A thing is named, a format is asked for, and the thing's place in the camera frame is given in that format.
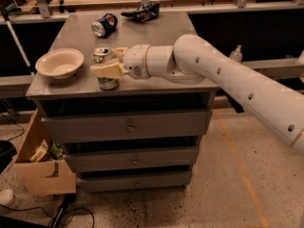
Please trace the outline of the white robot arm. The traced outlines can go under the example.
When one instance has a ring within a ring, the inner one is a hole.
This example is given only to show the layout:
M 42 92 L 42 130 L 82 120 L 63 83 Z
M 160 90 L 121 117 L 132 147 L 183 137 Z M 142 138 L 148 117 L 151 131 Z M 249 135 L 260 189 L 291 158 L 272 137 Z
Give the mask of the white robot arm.
M 172 46 L 105 46 L 98 53 L 102 61 L 90 67 L 98 78 L 161 77 L 184 85 L 207 78 L 304 154 L 304 95 L 223 55 L 197 35 L 182 35 Z

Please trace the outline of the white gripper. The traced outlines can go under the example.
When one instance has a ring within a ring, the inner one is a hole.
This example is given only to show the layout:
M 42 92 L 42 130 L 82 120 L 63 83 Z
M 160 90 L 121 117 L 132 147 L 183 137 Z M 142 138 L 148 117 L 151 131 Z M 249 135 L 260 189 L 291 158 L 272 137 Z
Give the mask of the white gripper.
M 149 48 L 149 45 L 114 47 L 112 51 L 118 59 L 92 65 L 90 70 L 98 78 L 122 79 L 128 73 L 134 79 L 148 79 L 146 54 Z

